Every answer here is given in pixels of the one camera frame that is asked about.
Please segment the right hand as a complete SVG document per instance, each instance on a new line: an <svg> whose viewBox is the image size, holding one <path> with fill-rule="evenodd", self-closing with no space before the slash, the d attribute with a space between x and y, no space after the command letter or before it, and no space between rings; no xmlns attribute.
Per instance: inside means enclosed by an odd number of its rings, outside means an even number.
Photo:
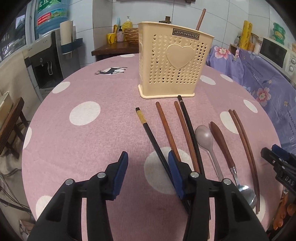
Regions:
<svg viewBox="0 0 296 241"><path fill-rule="evenodd" d="M289 192L284 191L275 218L273 219L273 229L277 230L284 224L286 216L293 216L295 213L295 204L288 204Z"/></svg>

